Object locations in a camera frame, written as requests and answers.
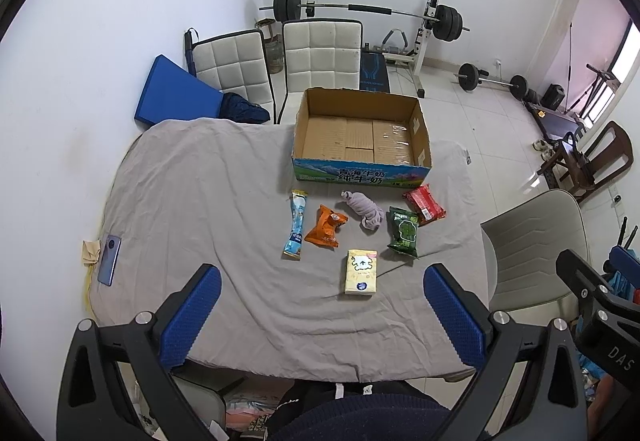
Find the dark blue sweater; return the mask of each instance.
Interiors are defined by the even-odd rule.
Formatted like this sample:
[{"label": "dark blue sweater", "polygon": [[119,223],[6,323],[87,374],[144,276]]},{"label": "dark blue sweater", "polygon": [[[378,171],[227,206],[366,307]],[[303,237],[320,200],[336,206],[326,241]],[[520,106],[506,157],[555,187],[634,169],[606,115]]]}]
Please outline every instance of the dark blue sweater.
[{"label": "dark blue sweater", "polygon": [[411,395],[354,395],[305,412],[273,441],[424,441],[446,419],[449,409]]}]

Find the tiled floor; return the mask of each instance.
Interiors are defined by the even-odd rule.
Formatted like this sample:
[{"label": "tiled floor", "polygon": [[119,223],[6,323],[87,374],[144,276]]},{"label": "tiled floor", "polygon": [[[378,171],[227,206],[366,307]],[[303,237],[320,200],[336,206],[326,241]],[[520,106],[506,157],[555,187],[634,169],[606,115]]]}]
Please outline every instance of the tiled floor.
[{"label": "tiled floor", "polygon": [[[415,87],[405,68],[388,67],[390,90],[394,94],[416,97]],[[420,74],[425,91],[420,101],[430,139],[453,140],[466,148],[471,157],[469,172],[474,184],[482,221],[506,212],[547,190],[535,172],[542,159],[531,144],[542,134],[521,103],[507,91],[479,86],[473,93],[463,91],[450,72],[423,68]],[[284,98],[284,76],[273,77],[278,106]],[[297,106],[287,104],[282,123],[294,123]],[[518,322],[546,325],[557,316],[575,316],[571,297],[568,302],[511,312]],[[517,391],[524,363],[511,374],[503,397],[494,411],[488,431],[497,432]],[[470,378],[447,383],[440,378],[411,380],[411,384],[433,396],[446,407],[453,407]]]}]

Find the shoe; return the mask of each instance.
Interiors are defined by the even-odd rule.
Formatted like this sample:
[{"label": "shoe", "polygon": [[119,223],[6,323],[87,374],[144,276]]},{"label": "shoe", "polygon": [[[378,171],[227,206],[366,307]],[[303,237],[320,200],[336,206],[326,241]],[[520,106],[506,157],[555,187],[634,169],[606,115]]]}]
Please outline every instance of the shoe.
[{"label": "shoe", "polygon": [[545,140],[537,140],[531,145],[533,145],[533,148],[535,148],[538,152],[543,152],[551,148],[551,145],[549,145]]}]

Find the red snack bag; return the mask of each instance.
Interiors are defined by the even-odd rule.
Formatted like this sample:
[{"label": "red snack bag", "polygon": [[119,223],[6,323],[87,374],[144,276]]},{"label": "red snack bag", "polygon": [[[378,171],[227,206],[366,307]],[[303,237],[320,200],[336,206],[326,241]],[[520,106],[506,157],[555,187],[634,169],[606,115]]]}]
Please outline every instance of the red snack bag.
[{"label": "red snack bag", "polygon": [[415,190],[402,194],[402,197],[418,212],[418,224],[420,226],[447,216],[447,212],[438,205],[431,192],[429,192],[429,185],[418,186]]}]

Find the window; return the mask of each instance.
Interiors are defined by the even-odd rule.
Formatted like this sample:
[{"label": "window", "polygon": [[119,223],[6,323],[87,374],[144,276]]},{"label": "window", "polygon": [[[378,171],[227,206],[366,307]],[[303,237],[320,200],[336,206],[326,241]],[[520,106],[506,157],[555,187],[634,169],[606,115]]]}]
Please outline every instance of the window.
[{"label": "window", "polygon": [[[636,61],[638,52],[640,52],[640,31],[638,31],[635,24],[629,22],[629,27],[620,43],[618,52],[609,67],[609,71],[620,80],[621,84],[629,75],[629,71],[631,71]],[[602,113],[604,113],[613,100],[614,95],[615,93],[607,84],[603,82],[599,85],[597,94],[593,97],[591,103],[582,111],[582,114],[584,114],[584,123],[587,128],[591,129],[593,127],[593,124],[602,116]]]}]

